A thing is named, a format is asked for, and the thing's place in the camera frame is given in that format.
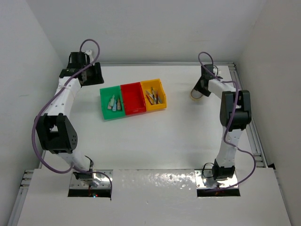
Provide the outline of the green eraser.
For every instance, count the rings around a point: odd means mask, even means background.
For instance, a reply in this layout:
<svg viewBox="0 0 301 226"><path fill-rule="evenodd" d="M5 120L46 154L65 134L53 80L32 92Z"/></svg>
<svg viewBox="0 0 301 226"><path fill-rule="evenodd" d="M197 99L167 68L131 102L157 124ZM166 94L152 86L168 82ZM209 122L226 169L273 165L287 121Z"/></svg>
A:
<svg viewBox="0 0 301 226"><path fill-rule="evenodd" d="M112 98L110 99L110 106L113 107L115 104L115 95L112 96Z"/></svg>

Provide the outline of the orange eraser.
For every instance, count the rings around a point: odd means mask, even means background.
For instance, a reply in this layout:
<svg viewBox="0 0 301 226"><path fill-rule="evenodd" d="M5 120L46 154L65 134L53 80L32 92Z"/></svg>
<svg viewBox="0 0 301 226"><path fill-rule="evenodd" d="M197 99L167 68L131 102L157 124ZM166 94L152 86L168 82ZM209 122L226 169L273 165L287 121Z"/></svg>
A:
<svg viewBox="0 0 301 226"><path fill-rule="evenodd" d="M120 98L117 100L117 110L118 110L118 111L121 111L121 110L122 110Z"/></svg>

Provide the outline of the blue eraser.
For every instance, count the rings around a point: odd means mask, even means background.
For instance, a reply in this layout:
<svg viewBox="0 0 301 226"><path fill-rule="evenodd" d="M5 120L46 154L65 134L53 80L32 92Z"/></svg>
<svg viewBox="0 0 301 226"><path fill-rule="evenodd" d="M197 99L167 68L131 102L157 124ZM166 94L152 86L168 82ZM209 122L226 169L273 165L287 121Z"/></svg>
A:
<svg viewBox="0 0 301 226"><path fill-rule="evenodd" d="M117 101L114 102L114 105L112 107L112 111L115 112L117 110Z"/></svg>

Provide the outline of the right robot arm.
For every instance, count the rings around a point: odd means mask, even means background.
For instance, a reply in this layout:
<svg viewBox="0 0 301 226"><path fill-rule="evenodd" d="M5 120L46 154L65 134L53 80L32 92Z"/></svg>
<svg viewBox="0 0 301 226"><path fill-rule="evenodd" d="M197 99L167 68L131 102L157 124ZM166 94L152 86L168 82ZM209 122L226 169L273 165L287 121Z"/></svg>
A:
<svg viewBox="0 0 301 226"><path fill-rule="evenodd" d="M235 172L239 138L252 119L250 92L239 90L235 82L223 81L216 76L213 65L201 67L201 77L193 90L206 97L215 94L221 100L220 122L223 134L212 175L214 180L231 178Z"/></svg>

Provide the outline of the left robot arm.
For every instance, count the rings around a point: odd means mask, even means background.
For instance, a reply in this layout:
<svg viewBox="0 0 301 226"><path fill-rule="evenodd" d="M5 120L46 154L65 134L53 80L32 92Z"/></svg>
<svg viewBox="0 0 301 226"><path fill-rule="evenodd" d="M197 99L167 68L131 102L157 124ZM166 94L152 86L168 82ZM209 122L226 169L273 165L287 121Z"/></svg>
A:
<svg viewBox="0 0 301 226"><path fill-rule="evenodd" d="M43 150L75 167L74 176L82 184L97 187L101 174L93 173L94 162L76 149L79 139L69 119L79 90L83 86L104 83L100 63L93 62L92 53L91 50L70 53L67 67L59 75L57 97L38 118L36 129Z"/></svg>

